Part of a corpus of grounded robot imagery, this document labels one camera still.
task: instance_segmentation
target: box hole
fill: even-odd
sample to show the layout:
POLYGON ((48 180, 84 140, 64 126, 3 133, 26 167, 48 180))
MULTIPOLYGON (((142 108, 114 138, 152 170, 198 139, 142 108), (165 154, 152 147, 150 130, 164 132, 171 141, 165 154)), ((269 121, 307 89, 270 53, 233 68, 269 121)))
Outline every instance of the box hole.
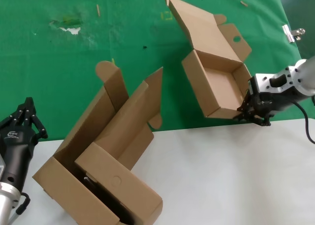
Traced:
POLYGON ((234 41, 235 43, 240 42, 240 41, 241 41, 241 37, 237 35, 237 36, 235 36, 235 37, 233 38, 233 41, 234 41))

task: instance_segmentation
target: black cable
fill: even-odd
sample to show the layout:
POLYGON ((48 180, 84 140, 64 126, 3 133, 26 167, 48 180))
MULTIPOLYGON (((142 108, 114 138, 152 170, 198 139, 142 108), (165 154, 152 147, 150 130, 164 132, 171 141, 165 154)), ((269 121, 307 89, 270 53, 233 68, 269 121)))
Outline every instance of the black cable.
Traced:
POLYGON ((29 205, 29 203, 30 203, 30 201, 31 201, 31 199, 30 199, 30 197, 29 197, 28 194, 26 194, 26 193, 23 192, 23 193, 21 193, 21 195, 25 197, 25 200, 24 200, 23 204, 21 204, 21 205, 15 210, 15 213, 16 213, 17 215, 21 215, 21 214, 26 210, 27 206, 29 205))
POLYGON ((282 96, 282 97, 285 98, 287 101, 290 101, 291 103, 293 103, 295 106, 297 106, 297 107, 302 111, 302 113, 303 113, 303 115, 304 115, 304 118, 305 118, 305 132, 306 132, 306 136, 307 136, 307 138, 308 138, 308 140, 309 140, 310 142, 312 142, 313 144, 315 144, 315 141, 313 141, 312 138, 311 138, 311 136, 310 136, 310 132, 309 132, 309 117, 307 116, 307 113, 306 113, 306 111, 304 110, 304 108, 303 108, 301 105, 299 105, 296 101, 291 100, 291 99, 289 99, 289 98, 287 98, 287 97, 284 97, 284 96, 282 96))

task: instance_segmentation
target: green cloth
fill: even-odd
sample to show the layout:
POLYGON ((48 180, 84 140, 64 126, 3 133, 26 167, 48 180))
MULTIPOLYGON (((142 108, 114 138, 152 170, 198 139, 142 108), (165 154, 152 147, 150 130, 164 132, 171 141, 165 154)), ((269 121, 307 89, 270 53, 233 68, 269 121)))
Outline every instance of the green cloth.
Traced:
MULTIPOLYGON (((300 59, 282 31, 288 21, 280 0, 242 0, 248 7, 241 0, 184 1, 236 24, 252 48, 245 62, 252 75, 300 59)), ((164 67, 160 130, 236 123, 203 117, 181 66, 191 47, 164 0, 0 0, 0 20, 0 119, 31 96, 49 139, 64 138, 101 87, 95 65, 114 59, 129 94, 164 67)), ((303 106, 310 113, 311 102, 303 106)), ((295 107, 275 117, 294 118, 302 118, 295 107)))

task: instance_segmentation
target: cardboard box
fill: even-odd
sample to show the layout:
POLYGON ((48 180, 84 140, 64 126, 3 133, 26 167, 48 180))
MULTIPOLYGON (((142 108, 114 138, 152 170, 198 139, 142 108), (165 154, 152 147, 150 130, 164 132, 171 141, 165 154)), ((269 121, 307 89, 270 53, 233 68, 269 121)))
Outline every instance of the cardboard box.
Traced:
POLYGON ((204 116, 237 116, 251 77, 243 61, 252 49, 234 24, 224 24, 224 15, 165 1, 193 46, 182 64, 204 116))
POLYGON ((130 98, 114 64, 100 62, 96 73, 104 86, 33 178, 79 225, 123 224, 100 195, 86 187, 87 177, 101 197, 123 205, 136 225, 152 225, 162 211, 162 199, 130 170, 153 139, 147 122, 154 128, 162 123, 162 68, 130 98))

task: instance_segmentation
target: circular cutout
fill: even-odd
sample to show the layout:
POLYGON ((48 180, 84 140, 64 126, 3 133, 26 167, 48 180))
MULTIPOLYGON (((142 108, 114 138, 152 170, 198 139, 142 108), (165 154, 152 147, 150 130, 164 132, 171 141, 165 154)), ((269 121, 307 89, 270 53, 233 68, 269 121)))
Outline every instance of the circular cutout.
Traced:
POLYGON ((240 42, 240 41, 241 41, 241 37, 237 35, 237 36, 235 36, 235 37, 233 38, 233 41, 234 41, 235 43, 240 42))
POLYGON ((122 179, 119 176, 114 176, 112 179, 112 186, 117 187, 122 183, 122 179))
POLYGON ((14 182, 14 178, 13 177, 8 177, 8 181, 9 182, 14 182))

